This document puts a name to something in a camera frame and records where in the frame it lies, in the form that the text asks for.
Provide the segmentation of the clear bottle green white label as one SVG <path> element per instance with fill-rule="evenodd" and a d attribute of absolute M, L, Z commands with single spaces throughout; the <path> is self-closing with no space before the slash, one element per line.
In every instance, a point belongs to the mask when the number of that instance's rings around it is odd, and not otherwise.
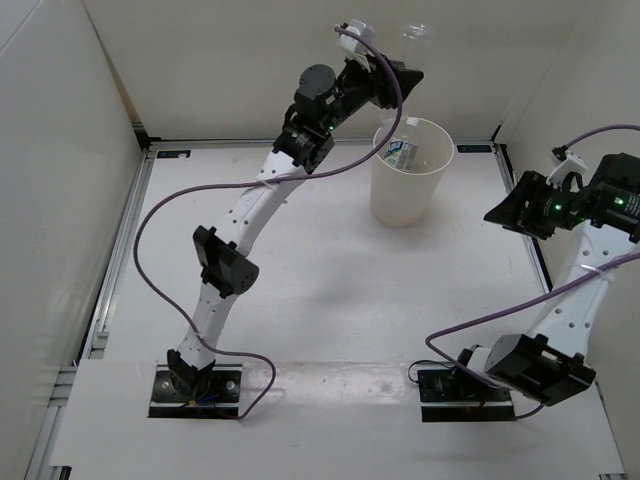
<path fill-rule="evenodd" d="M 383 155 L 384 162 L 401 172 L 416 173 L 418 169 L 419 119 L 405 117 L 395 130 Z"/>

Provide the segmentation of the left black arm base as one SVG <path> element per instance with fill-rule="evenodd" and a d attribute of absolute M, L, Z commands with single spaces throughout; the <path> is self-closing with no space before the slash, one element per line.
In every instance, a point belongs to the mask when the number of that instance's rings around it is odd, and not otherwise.
<path fill-rule="evenodd" d="M 177 388 L 167 366 L 156 369 L 148 417 L 158 419 L 231 420 L 239 414 L 243 367 L 217 364 L 194 392 Z"/>

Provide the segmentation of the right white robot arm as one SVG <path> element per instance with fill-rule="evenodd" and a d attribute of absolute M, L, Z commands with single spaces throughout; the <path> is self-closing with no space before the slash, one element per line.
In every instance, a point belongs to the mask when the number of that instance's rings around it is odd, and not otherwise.
<path fill-rule="evenodd" d="M 486 214 L 486 221 L 538 240 L 569 231 L 572 243 L 554 289 L 536 300 L 543 308 L 533 325 L 456 361 L 449 387 L 458 398 L 470 400 L 485 385 L 507 387 L 550 407 L 593 383 L 586 361 L 592 325 L 614 269 L 639 257 L 639 160 L 608 154 L 587 184 L 585 171 L 567 153 L 549 175 L 524 172 Z"/>

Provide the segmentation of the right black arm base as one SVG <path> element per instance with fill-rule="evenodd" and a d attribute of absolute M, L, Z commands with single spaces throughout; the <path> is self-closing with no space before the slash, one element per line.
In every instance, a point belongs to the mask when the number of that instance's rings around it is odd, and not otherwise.
<path fill-rule="evenodd" d="M 424 423 L 507 422 L 515 420 L 511 393 L 490 387 L 457 368 L 417 371 Z"/>

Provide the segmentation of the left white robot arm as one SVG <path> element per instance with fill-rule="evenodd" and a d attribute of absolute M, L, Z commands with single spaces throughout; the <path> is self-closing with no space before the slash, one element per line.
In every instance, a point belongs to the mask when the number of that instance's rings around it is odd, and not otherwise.
<path fill-rule="evenodd" d="M 310 176 L 334 146 L 333 130 L 367 103 L 394 109 L 421 82 L 420 70 L 374 57 L 367 67 L 348 60 L 340 73 L 327 65 L 300 76 L 260 173 L 257 186 L 245 190 L 215 226 L 198 227 L 194 246 L 201 270 L 193 323 L 180 345 L 167 353 L 174 386 L 191 400 L 204 397 L 213 383 L 213 366 L 224 323 L 237 298 L 257 280 L 259 269 L 248 255 L 267 222 L 287 197 Z"/>

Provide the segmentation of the white round bin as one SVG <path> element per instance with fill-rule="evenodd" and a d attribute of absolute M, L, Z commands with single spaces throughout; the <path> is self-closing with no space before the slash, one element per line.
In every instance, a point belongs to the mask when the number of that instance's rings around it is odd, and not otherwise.
<path fill-rule="evenodd" d="M 391 120 L 386 121 L 374 135 L 374 144 L 381 145 L 382 148 L 372 160 L 370 210 L 387 227 L 411 227 L 424 217 L 436 188 L 454 157 L 455 145 L 450 135 L 438 124 L 418 119 L 416 173 L 398 171 L 383 160 L 392 138 L 388 135 L 393 124 Z"/>

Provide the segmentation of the black XDOF label right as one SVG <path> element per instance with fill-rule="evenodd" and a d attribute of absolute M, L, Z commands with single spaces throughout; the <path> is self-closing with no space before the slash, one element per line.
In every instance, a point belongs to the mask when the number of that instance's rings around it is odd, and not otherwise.
<path fill-rule="evenodd" d="M 479 153 L 492 153 L 493 149 L 490 145 L 480 144 L 458 144 L 456 146 L 458 153 L 464 154 L 479 154 Z"/>

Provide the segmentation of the black xdof label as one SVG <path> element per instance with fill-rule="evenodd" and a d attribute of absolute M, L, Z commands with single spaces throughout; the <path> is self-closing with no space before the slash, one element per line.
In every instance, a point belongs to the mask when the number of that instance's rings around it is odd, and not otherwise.
<path fill-rule="evenodd" d="M 186 159 L 190 156 L 190 150 L 161 150 L 156 153 L 157 159 Z"/>
<path fill-rule="evenodd" d="M 458 144 L 456 146 L 458 153 L 464 154 L 479 154 L 479 153 L 492 153 L 493 149 L 490 145 L 480 144 Z"/>

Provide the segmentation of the black XDOF label left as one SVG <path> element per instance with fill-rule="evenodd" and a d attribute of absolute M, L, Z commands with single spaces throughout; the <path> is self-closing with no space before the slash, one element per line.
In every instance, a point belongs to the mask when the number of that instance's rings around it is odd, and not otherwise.
<path fill-rule="evenodd" d="M 156 153 L 157 159 L 186 159 L 190 156 L 190 150 L 161 150 Z"/>

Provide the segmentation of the aluminium table frame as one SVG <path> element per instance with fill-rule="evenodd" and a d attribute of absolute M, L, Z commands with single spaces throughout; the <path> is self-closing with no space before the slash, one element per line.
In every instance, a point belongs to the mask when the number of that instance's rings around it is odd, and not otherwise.
<path fill-rule="evenodd" d="M 406 367 L 424 337 L 536 296 L 546 283 L 527 240 L 483 222 L 511 175 L 492 153 L 458 153 L 430 216 L 408 230 L 368 209 L 360 167 L 298 190 L 254 251 L 262 273 L 221 344 L 279 368 L 244 422 L 151 419 L 156 365 L 182 320 L 130 257 L 140 217 L 192 183 L 245 181 L 262 141 L 157 143 L 136 172 L 88 339 L 58 375 L 30 479 L 623 479 L 601 396 L 591 388 L 522 422 L 424 423 Z M 186 159 L 157 159 L 190 150 Z"/>

